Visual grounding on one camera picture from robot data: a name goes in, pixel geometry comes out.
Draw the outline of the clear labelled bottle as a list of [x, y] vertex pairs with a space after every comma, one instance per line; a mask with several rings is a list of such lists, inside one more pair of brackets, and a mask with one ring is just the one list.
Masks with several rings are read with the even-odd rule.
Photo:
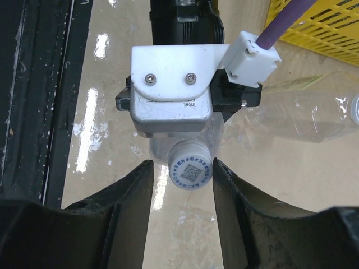
[[200, 133], [192, 137], [168, 137], [151, 138], [149, 142], [149, 153], [151, 157], [167, 166], [173, 161], [176, 151], [180, 145], [189, 144], [190, 149], [185, 150], [185, 155], [198, 153], [195, 144], [204, 145], [207, 150], [205, 158], [214, 160], [219, 155], [220, 143], [224, 133], [224, 119], [221, 113], [214, 113], [208, 126]]

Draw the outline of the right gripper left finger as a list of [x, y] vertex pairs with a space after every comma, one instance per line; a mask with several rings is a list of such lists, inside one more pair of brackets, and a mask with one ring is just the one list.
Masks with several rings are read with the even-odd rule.
[[1, 200], [1, 267], [141, 268], [153, 185], [145, 160], [64, 209]]

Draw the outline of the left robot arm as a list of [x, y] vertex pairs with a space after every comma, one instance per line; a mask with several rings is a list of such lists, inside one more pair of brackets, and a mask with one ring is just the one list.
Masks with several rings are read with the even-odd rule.
[[200, 130], [213, 113], [261, 103], [264, 50], [241, 31], [232, 44], [212, 1], [151, 1], [153, 43], [134, 46], [131, 73], [116, 96], [144, 133]]

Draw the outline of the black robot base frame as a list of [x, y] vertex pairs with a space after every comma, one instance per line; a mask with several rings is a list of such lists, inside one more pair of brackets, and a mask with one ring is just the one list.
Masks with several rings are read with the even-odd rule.
[[1, 197], [62, 203], [92, 1], [1, 2]]

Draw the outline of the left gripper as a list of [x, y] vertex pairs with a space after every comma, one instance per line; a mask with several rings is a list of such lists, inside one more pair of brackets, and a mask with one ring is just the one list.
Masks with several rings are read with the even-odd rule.
[[134, 72], [115, 98], [119, 111], [134, 123], [206, 123], [213, 113], [232, 115], [257, 107], [262, 85], [250, 87], [229, 80], [223, 69]]

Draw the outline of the clear white bottle cap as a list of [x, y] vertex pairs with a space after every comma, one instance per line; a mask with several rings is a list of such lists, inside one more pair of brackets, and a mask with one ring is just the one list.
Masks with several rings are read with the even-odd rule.
[[168, 165], [171, 181], [180, 189], [194, 191], [207, 185], [213, 176], [213, 161], [205, 158], [204, 145], [195, 144], [198, 153], [185, 155], [189, 144], [180, 145], [173, 161]]

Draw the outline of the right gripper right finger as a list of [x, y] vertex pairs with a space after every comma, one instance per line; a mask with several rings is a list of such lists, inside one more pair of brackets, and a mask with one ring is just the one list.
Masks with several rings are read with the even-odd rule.
[[312, 212], [263, 192], [213, 163], [225, 268], [357, 268], [358, 208]]

